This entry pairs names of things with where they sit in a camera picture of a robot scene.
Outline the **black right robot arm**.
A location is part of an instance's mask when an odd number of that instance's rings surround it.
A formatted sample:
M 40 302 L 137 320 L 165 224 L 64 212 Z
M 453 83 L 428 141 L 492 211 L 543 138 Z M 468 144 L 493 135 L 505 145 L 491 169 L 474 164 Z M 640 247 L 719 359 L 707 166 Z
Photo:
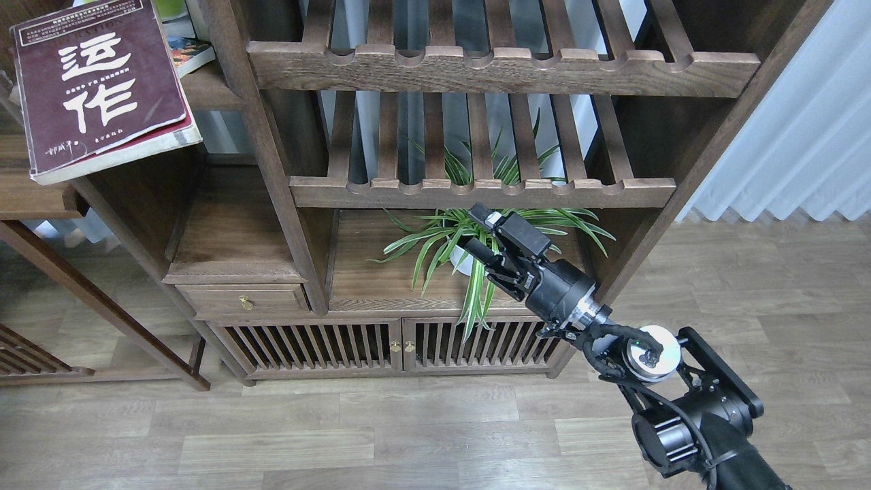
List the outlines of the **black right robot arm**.
M 641 453 L 656 471 L 665 478 L 697 472 L 710 489 L 787 488 L 749 442 L 761 400 L 697 331 L 619 325 L 594 300 L 594 279 L 568 261 L 549 261 L 550 239 L 522 216 L 479 203 L 469 214 L 499 250 L 476 238 L 461 247 L 489 281 L 542 320 L 538 337 L 569 342 L 601 379 L 618 385 L 634 412 Z

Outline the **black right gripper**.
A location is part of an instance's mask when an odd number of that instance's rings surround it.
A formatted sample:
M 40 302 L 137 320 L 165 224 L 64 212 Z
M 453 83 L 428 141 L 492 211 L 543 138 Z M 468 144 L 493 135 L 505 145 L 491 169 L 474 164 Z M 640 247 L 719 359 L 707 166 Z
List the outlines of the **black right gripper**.
M 550 327 L 588 327 L 601 322 L 601 306 L 593 298 L 596 283 L 568 261 L 546 258 L 553 242 L 519 213 L 508 215 L 476 203 L 471 220 L 495 239 L 497 251 L 466 237 L 464 250 L 487 271 L 489 281 L 525 304 Z

